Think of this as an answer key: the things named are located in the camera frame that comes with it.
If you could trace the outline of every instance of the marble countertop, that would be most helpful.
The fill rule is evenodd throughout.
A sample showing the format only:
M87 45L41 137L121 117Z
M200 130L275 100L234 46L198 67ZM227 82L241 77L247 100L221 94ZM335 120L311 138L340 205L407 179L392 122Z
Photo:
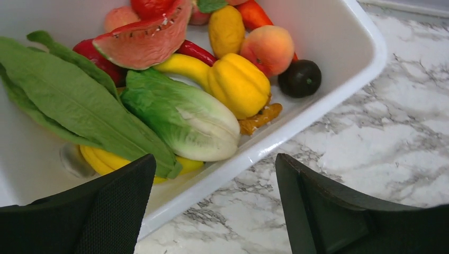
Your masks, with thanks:
M389 47L375 81L136 245L136 254L291 253L274 171L288 153L363 193L449 203L449 30L370 14Z

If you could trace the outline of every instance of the orange vegetable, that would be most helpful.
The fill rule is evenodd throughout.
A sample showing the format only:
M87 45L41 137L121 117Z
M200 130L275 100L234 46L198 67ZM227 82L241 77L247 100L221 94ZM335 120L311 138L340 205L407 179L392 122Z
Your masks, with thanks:
M239 120L240 133L242 135L252 135L258 128L278 117L281 111L282 105L279 103L265 106L259 114L244 120Z

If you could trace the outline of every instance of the watermelon slice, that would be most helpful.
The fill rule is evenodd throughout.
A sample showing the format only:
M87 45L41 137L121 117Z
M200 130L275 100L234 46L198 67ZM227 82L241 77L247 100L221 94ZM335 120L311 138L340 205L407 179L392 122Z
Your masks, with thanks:
M192 0L175 0L160 17L131 23L93 40L109 61L128 69L145 70L167 60L184 42Z

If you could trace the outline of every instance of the red chili pepper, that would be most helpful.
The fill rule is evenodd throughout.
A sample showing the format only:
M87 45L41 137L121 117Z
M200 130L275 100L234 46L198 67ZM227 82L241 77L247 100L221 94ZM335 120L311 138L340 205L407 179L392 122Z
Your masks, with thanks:
M210 67L212 67L213 64L217 61L217 58L207 50L188 40L184 40L183 44L181 44L181 47L176 51L176 53L194 57L198 60L203 61Z
M268 17L264 9L255 0L248 0L234 7L240 12L246 29L254 30L264 25L273 25L270 17ZM295 53L293 61L297 60L298 56Z

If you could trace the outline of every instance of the white plastic tub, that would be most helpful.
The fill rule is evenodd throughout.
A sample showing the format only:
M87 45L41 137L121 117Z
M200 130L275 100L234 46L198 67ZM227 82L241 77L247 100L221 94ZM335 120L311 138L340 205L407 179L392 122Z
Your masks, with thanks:
M298 56L316 62L323 80L307 99L287 99L273 80L273 101L284 106L271 125L242 139L229 160L207 165L169 183L155 185L140 239L232 180L277 146L312 124L374 79L387 59L384 39L356 0L260 0L275 25L290 31ZM102 33L105 14L128 0L14 0L0 7L0 35L26 42L44 29L73 47ZM187 39L210 50L206 26ZM61 164L62 140L39 127L0 88L0 206L24 205L91 179L69 174Z

